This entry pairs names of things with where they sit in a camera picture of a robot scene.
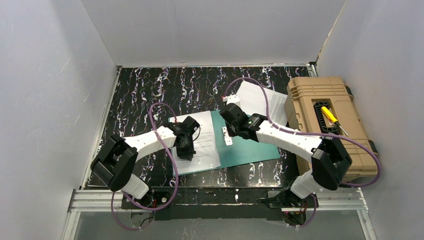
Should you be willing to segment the white printed paper sheet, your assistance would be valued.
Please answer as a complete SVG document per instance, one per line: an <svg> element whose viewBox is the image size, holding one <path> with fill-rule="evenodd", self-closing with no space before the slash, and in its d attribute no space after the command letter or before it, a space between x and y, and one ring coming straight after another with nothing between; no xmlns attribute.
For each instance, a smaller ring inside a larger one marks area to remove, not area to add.
<svg viewBox="0 0 424 240"><path fill-rule="evenodd" d="M194 133L196 140L193 143L196 153L192 160L184 160L177 156L177 148L171 149L172 156L176 163L176 169L180 176L209 171L221 167L219 153L216 147L215 132L213 127L212 114L210 111L179 115L178 122L183 122L186 117L192 117L200 124L200 130Z"/></svg>

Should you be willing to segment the teal paper folder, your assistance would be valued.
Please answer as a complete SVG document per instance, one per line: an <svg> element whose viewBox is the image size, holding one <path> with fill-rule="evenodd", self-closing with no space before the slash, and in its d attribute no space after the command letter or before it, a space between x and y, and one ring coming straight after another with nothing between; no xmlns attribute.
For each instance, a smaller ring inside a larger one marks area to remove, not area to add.
<svg viewBox="0 0 424 240"><path fill-rule="evenodd" d="M280 157L276 146L267 143L259 143L253 140L245 140L239 136L231 137L233 144L227 146L222 131L222 127L226 126L225 121L220 116L218 110L210 112L216 148L220 160L220 167L216 169L277 159Z"/></svg>

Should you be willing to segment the white printed paper stack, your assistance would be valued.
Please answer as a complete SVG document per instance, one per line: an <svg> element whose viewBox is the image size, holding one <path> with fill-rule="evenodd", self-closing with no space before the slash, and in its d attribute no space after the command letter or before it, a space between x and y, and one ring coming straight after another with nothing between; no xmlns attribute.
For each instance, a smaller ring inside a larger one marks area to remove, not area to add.
<svg viewBox="0 0 424 240"><path fill-rule="evenodd" d="M268 101L268 113L273 122L285 126L288 119L285 112L287 95L270 89L264 89ZM241 109L247 114L267 116L266 102L262 89L253 83L243 81L236 92Z"/></svg>

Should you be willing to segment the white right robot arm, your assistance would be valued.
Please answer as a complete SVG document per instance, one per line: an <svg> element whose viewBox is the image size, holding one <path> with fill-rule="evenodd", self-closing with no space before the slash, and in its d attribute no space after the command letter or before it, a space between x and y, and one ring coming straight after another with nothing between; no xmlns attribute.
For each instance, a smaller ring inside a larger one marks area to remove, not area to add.
<svg viewBox="0 0 424 240"><path fill-rule="evenodd" d="M274 127L267 116L247 115L235 103L225 105L219 115L231 137L270 144L289 151L311 164L294 179L286 193L304 199L319 190L335 191L352 164L341 140L333 136L306 136L285 126Z"/></svg>

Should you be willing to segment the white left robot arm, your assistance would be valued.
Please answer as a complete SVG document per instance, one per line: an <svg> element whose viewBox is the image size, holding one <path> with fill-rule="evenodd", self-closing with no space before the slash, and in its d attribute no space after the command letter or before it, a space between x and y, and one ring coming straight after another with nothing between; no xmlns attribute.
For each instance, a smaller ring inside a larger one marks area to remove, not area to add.
<svg viewBox="0 0 424 240"><path fill-rule="evenodd" d="M196 154L194 134L200 124L192 117L168 122L156 130L133 137L110 136L91 163L91 171L112 192L123 191L137 200L151 187L133 173L136 162L160 150L176 148L180 159L191 161Z"/></svg>

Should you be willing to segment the metal folder clip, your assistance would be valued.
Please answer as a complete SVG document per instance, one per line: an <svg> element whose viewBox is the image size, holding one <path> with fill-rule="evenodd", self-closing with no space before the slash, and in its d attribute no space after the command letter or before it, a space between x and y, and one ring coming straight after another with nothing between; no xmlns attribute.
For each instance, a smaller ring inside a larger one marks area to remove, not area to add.
<svg viewBox="0 0 424 240"><path fill-rule="evenodd" d="M228 129L226 126L222 127L222 133L224 137L224 142L226 146L231 146L233 144L232 138L229 135Z"/></svg>

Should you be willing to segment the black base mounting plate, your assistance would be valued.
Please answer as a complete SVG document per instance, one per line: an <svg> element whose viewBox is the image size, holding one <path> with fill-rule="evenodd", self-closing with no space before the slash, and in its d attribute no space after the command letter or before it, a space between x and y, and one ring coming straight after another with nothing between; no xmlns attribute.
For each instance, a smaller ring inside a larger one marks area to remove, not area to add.
<svg viewBox="0 0 424 240"><path fill-rule="evenodd" d="M307 212L318 206L313 197L298 198L284 188L180 187L168 204L173 187L155 187L142 199L122 198L124 210L155 208L158 221L180 219L266 219L303 224Z"/></svg>

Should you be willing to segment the tan plastic toolbox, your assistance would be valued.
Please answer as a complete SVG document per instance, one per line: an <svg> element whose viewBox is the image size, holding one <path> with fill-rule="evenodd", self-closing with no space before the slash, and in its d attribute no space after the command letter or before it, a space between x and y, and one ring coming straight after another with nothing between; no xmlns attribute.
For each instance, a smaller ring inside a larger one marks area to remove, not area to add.
<svg viewBox="0 0 424 240"><path fill-rule="evenodd" d="M351 89L340 76L295 77L289 81L286 89L288 98L284 109L290 128L301 132L345 136L378 156L376 146L368 137L354 105ZM323 106L339 120L348 136L322 113ZM377 176L377 165L365 150L348 141L341 142L352 158L352 165L343 177L343 182Z"/></svg>

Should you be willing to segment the yellow handled screwdriver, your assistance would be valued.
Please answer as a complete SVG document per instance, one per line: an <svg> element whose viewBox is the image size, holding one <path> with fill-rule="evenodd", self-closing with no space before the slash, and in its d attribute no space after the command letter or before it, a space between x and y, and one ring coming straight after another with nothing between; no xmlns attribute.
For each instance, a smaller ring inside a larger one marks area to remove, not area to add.
<svg viewBox="0 0 424 240"><path fill-rule="evenodd" d="M349 136L349 134L344 130L344 128L340 124L339 120L333 115L333 113L326 106L322 106L320 109L330 122L336 125L347 137Z"/></svg>

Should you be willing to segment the aluminium frame rail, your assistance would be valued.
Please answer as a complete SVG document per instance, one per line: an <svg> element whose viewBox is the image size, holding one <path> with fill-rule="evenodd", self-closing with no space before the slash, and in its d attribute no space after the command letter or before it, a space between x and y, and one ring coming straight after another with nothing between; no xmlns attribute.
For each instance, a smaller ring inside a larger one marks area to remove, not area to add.
<svg viewBox="0 0 424 240"><path fill-rule="evenodd" d="M367 240L375 240L376 234L372 226L368 206L360 188L342 188L337 191L322 191L317 193L318 211L356 211L360 220L362 231ZM114 200L113 208L121 212L123 194L115 195L109 190L74 190L68 207L63 240L73 240L81 212L109 212L111 199Z"/></svg>

